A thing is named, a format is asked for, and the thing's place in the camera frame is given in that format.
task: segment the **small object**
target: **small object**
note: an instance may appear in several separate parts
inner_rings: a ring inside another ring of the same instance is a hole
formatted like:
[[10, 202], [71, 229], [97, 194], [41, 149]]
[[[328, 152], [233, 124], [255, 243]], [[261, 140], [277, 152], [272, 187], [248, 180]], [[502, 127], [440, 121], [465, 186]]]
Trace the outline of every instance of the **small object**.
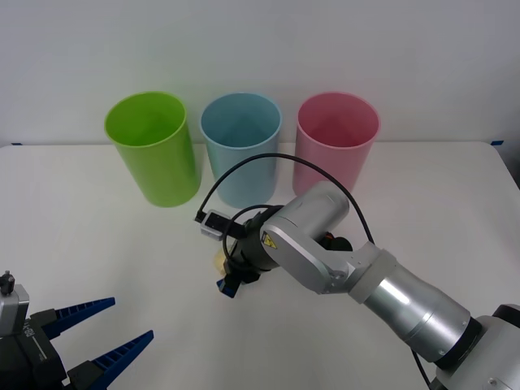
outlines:
[[164, 92], [127, 97], [106, 116], [106, 135], [153, 205], [181, 205], [201, 183], [186, 118], [183, 102]]
[[11, 295], [15, 290], [15, 278], [9, 271], [0, 276], [0, 293], [4, 296]]
[[213, 258], [213, 265], [222, 277], [226, 276], [226, 270], [224, 268], [225, 262], [226, 256], [224, 255], [224, 251], [222, 249], [219, 249], [219, 251]]
[[[245, 158], [276, 152], [281, 124], [279, 107], [255, 93], [231, 93], [210, 103], [200, 126], [215, 179]], [[275, 170], [274, 158], [243, 166], [219, 186], [219, 196], [237, 208], [263, 203], [275, 191]]]
[[[360, 97], [321, 93], [307, 99], [298, 111], [295, 155], [318, 165], [352, 191], [379, 127], [377, 111]], [[296, 195], [321, 180], [319, 173], [294, 164]]]

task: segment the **white wall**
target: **white wall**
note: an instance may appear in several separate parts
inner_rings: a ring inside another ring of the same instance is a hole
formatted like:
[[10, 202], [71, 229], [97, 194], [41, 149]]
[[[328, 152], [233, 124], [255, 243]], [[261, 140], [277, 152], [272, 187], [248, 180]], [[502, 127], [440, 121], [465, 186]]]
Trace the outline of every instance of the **white wall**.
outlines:
[[143, 90], [372, 102], [382, 140], [520, 139], [518, 0], [2, 0], [0, 144], [105, 142]]

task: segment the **warning label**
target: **warning label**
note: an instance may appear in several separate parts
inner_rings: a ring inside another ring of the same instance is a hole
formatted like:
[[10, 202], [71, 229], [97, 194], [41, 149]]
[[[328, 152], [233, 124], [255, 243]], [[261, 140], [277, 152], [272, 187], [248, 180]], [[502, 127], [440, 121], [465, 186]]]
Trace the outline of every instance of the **warning label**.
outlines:
[[269, 235], [266, 232], [264, 232], [262, 235], [262, 242], [264, 243], [264, 245], [270, 246], [272, 249], [278, 249], [276, 248], [276, 245], [273, 242], [273, 240], [269, 237]]

